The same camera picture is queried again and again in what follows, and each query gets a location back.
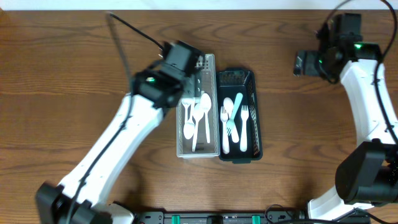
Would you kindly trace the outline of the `white plastic spoon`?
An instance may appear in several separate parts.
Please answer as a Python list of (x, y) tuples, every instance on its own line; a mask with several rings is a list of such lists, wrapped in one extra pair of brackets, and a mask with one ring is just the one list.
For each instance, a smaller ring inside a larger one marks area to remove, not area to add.
[(211, 109), (211, 98), (210, 98), (209, 94), (207, 94), (207, 93), (202, 94), (201, 100), (200, 100), (200, 106), (205, 115), (206, 141), (209, 144), (211, 142), (211, 140), (210, 140), (210, 125), (209, 125), (209, 119), (208, 119), (208, 112)]
[(192, 151), (193, 152), (195, 152), (195, 150), (196, 150), (199, 122), (203, 116), (204, 116), (204, 112), (201, 108), (201, 105), (198, 103), (195, 105), (194, 110), (193, 110), (193, 119), (195, 121), (195, 129), (194, 129), (194, 133), (193, 133), (193, 142), (192, 142)]
[[(232, 112), (233, 112), (233, 106), (234, 106), (234, 103), (233, 103), (232, 99), (226, 97), (223, 100), (223, 106), (224, 106), (224, 108), (227, 111), (228, 118), (231, 118), (231, 115), (232, 115)], [(234, 128), (232, 130), (232, 133), (231, 133), (231, 139), (232, 139), (232, 142), (234, 142), (234, 143), (238, 143), (239, 142), (239, 135), (238, 135), (238, 131), (237, 131), (235, 126), (234, 126)]]
[(189, 121), (193, 121), (193, 112), (194, 112), (194, 108), (195, 108), (195, 97), (193, 97), (190, 100), (190, 117), (189, 117)]

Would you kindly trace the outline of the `white perforated plastic basket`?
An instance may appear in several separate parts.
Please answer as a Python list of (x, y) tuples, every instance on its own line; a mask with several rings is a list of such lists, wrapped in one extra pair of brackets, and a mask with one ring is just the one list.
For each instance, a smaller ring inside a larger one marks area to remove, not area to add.
[[(211, 98), (211, 109), (208, 112), (211, 142), (208, 144), (206, 141), (204, 115), (199, 122), (196, 150), (195, 152), (192, 151), (193, 136), (190, 139), (185, 139), (183, 135), (185, 108), (182, 105), (182, 98), (176, 109), (177, 157), (184, 159), (217, 157), (220, 154), (215, 56), (206, 54), (204, 57), (200, 57), (197, 62), (197, 68), (201, 71), (201, 96), (207, 93)], [(195, 105), (200, 104), (201, 96), (195, 98)]]

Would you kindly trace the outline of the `white plastic fork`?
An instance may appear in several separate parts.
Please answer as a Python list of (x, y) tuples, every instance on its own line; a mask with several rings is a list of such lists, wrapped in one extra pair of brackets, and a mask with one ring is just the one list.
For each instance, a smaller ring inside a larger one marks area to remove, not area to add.
[(232, 113), (231, 113), (231, 117), (226, 123), (226, 131), (227, 131), (228, 136), (231, 135), (231, 133), (232, 133), (232, 131), (234, 129), (234, 126), (235, 126), (234, 119), (236, 117), (236, 113), (238, 112), (238, 109), (239, 109), (240, 104), (242, 102), (242, 99), (243, 99), (243, 94), (242, 93), (237, 93), (236, 97), (235, 97), (234, 104), (233, 104), (233, 110), (232, 110)]
[(224, 154), (229, 154), (229, 139), (228, 132), (226, 129), (226, 123), (228, 121), (228, 113), (224, 106), (220, 109), (220, 120), (222, 122), (222, 150)]
[(249, 109), (247, 105), (242, 105), (241, 108), (241, 139), (240, 139), (240, 150), (246, 152), (248, 149), (248, 137), (247, 137), (247, 120), (249, 117)]

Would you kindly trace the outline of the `white plastic utensil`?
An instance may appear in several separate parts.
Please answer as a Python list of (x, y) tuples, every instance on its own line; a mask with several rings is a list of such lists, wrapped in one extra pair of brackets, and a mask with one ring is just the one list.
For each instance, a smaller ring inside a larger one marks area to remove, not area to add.
[(190, 139), (193, 136), (194, 124), (191, 117), (188, 115), (188, 109), (194, 102), (195, 102), (194, 98), (182, 99), (182, 105), (185, 108), (185, 117), (183, 125), (183, 135), (185, 139)]

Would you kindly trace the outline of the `black perforated plastic basket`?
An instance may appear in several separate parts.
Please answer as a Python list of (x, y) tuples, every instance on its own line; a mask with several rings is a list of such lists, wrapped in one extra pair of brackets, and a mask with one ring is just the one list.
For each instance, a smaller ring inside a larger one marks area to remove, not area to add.
[(257, 93), (255, 74), (245, 68), (227, 68), (216, 73), (216, 90), (218, 108), (221, 108), (225, 98), (235, 100), (237, 93), (242, 93), (241, 106), (247, 106), (248, 119), (246, 120), (247, 150), (240, 150), (239, 142), (229, 140), (229, 153), (223, 149), (219, 155), (222, 161), (231, 161), (235, 164), (247, 164), (262, 158), (261, 127), (257, 107)]

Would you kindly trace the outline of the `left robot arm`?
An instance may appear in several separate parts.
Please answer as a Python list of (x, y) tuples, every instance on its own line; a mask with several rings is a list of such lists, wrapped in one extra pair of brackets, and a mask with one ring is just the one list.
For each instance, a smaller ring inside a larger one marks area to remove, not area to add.
[(166, 44), (163, 58), (136, 73), (131, 91), (99, 139), (57, 185), (43, 183), (35, 195), (41, 223), (133, 223), (135, 214), (108, 196), (145, 138), (193, 93), (193, 76), (205, 54), (185, 42)]

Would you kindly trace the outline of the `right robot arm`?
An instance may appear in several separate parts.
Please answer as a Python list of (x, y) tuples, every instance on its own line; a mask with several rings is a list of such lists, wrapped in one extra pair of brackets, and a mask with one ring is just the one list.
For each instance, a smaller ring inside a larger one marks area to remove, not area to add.
[(343, 85), (357, 148), (338, 166), (334, 186), (307, 203), (311, 220), (364, 222), (365, 210), (397, 203), (397, 116), (384, 80), (378, 44), (363, 42), (361, 15), (328, 16), (317, 50), (299, 50), (295, 76)]

